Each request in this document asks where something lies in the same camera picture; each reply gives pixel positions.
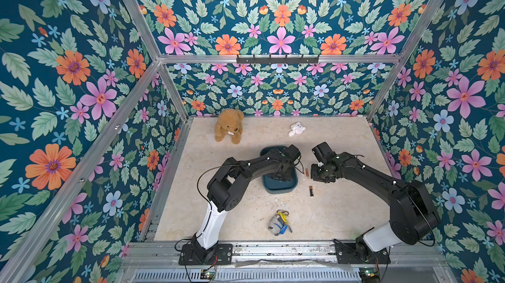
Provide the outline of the teal plastic storage box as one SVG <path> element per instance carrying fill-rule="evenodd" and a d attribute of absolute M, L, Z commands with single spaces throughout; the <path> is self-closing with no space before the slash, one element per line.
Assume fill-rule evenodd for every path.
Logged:
<path fill-rule="evenodd" d="M 265 156 L 270 151 L 275 151 L 275 150 L 283 151 L 285 149 L 287 149 L 287 152 L 289 154 L 293 153 L 294 156 L 296 156 L 295 160 L 296 159 L 299 160 L 301 153 L 299 150 L 295 150 L 294 145 L 290 145 L 289 147 L 287 147 L 287 146 L 265 147 L 261 150 L 260 156 Z M 297 184 L 298 184 L 297 170 L 296 171 L 293 170 L 292 176 L 272 176 L 273 172 L 268 173 L 262 177 L 263 186 L 268 193 L 270 193 L 270 194 L 289 193 L 297 187 Z"/>

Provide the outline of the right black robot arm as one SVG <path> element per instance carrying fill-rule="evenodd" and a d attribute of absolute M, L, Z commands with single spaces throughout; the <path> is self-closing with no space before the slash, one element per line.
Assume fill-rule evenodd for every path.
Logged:
<path fill-rule="evenodd" d="M 312 152 L 317 159 L 310 170 L 312 180 L 325 184 L 349 180 L 389 206 L 389 220 L 356 239 L 355 251 L 363 257 L 397 244 L 413 246 L 439 226 L 441 220 L 425 184 L 386 175 L 363 163 L 358 155 L 335 153 L 326 142 Z"/>

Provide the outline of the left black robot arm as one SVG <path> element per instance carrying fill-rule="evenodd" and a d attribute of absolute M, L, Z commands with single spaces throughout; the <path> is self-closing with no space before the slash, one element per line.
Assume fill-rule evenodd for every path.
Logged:
<path fill-rule="evenodd" d="M 260 157 L 238 161 L 230 157 L 207 184 L 207 211 L 192 244 L 208 251 L 218 243 L 221 228 L 228 213 L 242 200 L 251 181 L 264 175 L 290 180 L 301 152 L 294 145 L 272 148 Z"/>

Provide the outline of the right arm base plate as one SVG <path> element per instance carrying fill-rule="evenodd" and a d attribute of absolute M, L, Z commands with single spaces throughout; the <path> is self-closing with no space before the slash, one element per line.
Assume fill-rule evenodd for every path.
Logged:
<path fill-rule="evenodd" d="M 347 243 L 334 239 L 334 247 L 339 264 L 386 265 L 390 262 L 387 249 L 373 252 L 363 242 Z"/>

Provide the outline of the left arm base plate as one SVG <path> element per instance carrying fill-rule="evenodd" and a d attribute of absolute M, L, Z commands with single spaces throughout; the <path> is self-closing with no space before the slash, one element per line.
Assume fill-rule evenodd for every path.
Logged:
<path fill-rule="evenodd" d="M 229 265 L 233 255 L 232 244 L 216 244 L 205 250 L 198 242 L 190 242 L 181 249 L 179 265 Z"/>

